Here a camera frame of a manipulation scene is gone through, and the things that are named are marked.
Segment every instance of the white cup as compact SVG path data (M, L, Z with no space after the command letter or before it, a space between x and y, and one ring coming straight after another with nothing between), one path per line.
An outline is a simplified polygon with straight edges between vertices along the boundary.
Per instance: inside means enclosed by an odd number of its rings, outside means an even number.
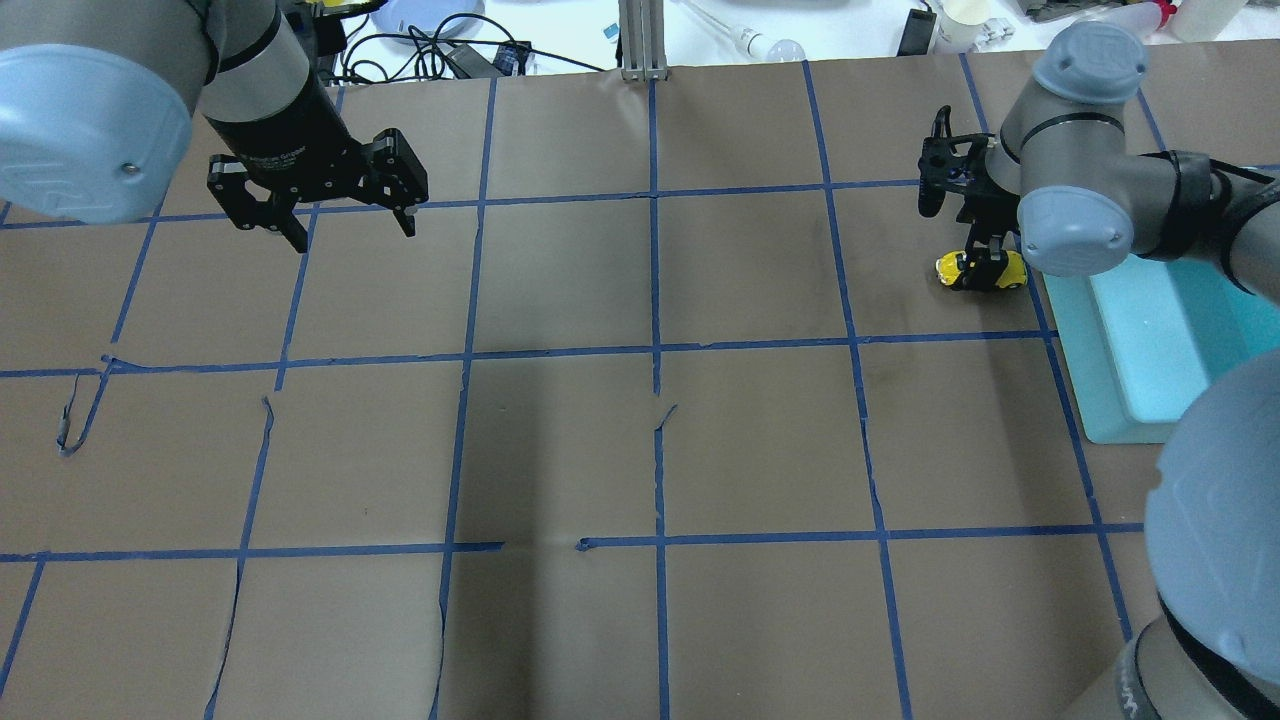
M964 53L973 47L982 24L991 19L989 0L945 0L938 9L934 53Z

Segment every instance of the white container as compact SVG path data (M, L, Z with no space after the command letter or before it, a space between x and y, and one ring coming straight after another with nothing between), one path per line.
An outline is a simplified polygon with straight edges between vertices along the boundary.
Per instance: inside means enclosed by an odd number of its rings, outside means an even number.
M1165 22L1165 12L1156 3L1138 3L1111 8L1080 22L1094 20L1120 26L1138 37L1147 37L1160 29L1160 23Z
M1169 29L1183 42L1217 37L1248 0L1183 0L1169 20Z
M989 0L946 0L938 8L938 42L934 53L964 53L973 47L982 23L991 19Z

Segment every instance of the yellow toy car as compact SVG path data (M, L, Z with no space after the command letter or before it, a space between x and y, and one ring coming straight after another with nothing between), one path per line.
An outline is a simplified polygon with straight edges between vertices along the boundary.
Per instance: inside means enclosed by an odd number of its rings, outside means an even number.
M993 283L978 278L984 274L989 275L989 272L983 273L980 269L986 269L984 264L996 261L991 259L969 261L964 250L947 252L938 258L933 269L938 273L938 281L951 290L1016 290L1027 284L1027 263L1023 261L1023 256L1014 250L1005 250L1002 254L1009 258L1009 264L1005 265L1004 272Z

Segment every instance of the black device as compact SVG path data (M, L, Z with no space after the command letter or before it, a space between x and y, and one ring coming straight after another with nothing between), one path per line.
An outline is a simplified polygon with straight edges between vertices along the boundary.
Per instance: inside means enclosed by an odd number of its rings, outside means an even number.
M932 10L911 10L902 28L902 41L897 44L897 56L928 54L937 22L938 15Z
M498 46L498 53L493 56L493 67L504 76L522 76L529 64L529 55L532 54L534 44L527 40L516 42L503 42Z
M453 70L453 77L458 79L480 77L502 77L502 70L493 67L493 63L476 53L475 47L462 44L449 50L444 55L444 63Z

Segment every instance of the grid square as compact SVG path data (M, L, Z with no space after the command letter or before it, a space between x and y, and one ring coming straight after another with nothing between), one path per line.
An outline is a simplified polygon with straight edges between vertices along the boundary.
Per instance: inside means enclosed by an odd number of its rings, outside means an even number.
M438 555L251 559L218 719L426 717L439 584Z
M658 717L652 548L453 559L440 717Z
M426 168L433 202L475 200L480 193L488 104L488 82L348 87L342 119L360 142L371 142L387 128L399 128Z
M187 155L178 163L178 169L173 173L169 192L165 195L160 213L164 215L205 213L221 215L221 205L214 200L214 193L209 192L209 156L230 155L230 152L223 138L210 127L205 115L196 111L191 118L191 145L187 146Z
M920 720L1056 717L1124 643L1093 536L895 541L890 553Z
M890 528L1092 521L1041 341L867 345L861 360Z
M64 468L50 439L72 382L72 378L0 380L0 457L5 466L0 482L0 553L49 547L50 516L64 484ZM95 384L92 379L81 382L81 389ZM73 427L83 425L87 406L84 402L73 407Z
M1084 421L1075 405L1075 387L1071 373L1062 356L1060 341L1053 341L1062 379L1066 382L1068 396L1071 398L1071 413L1075 427L1080 432L1080 445L1084 448L1084 461L1089 468L1093 493L1098 500L1098 510L1103 523L1142 523L1147 512L1147 493L1160 484L1160 469L1156 461L1165 450L1164 445L1097 445L1084 437Z
M964 250L969 225L951 222L950 197L933 219L915 210L914 187L836 191L845 278L859 336L1034 331L1027 290L957 292L942 286L933 264Z
M488 210L477 351L649 345L649 202Z
M1234 164L1280 163L1275 40L1153 46L1147 102L1165 145Z
M648 87L618 73L498 81L488 196L648 190Z
M969 68L973 70L973 85L978 90L978 97L982 99L982 109L987 115L991 132L1000 132L1000 126L1012 110L1018 95L1028 82L1033 82L1032 67L1041 55L1042 53L975 53L966 55ZM1152 74L1156 74L1157 63L1152 60L1151 64ZM969 101L968 105L972 106L973 102ZM1125 149L1130 155L1160 150L1156 136L1151 132L1151 123L1147 122L1147 115L1137 100L1125 105L1121 120L1125 129ZM951 124L957 135L979 132L977 124L959 124L955 118L952 118Z
M681 68L657 88L662 190L822 182L799 63Z
M111 377L88 441L64 461L68 489L52 548L238 546L266 421L261 397L271 379L271 373ZM81 387L79 402L93 389Z
M672 716L899 716L879 577L870 542L668 547Z
M389 213L321 214L289 356L461 352L475 236L468 208L420 211L417 237Z
M444 542L461 377L460 363L289 370L252 544Z
M457 538L572 546L654 532L649 355L471 369Z
M810 68L835 182L919 177L920 142L942 105L951 105L956 132L978 132L955 55L814 63Z
M234 587L234 560L49 564L0 716L200 717Z
M663 342L845 337L820 192L658 204Z
M4 231L0 369L100 365L146 234L145 224Z
M874 527L847 347L663 357L668 534Z
M116 355L142 365L274 363L297 274L280 237L227 220L160 223Z
M1147 536L1144 533L1112 533L1107 536L1111 546L1111 560L1120 578L1124 592L1124 605L1129 614L1129 625L1138 634L1152 620L1160 618L1160 594L1156 592L1156 578L1147 560Z

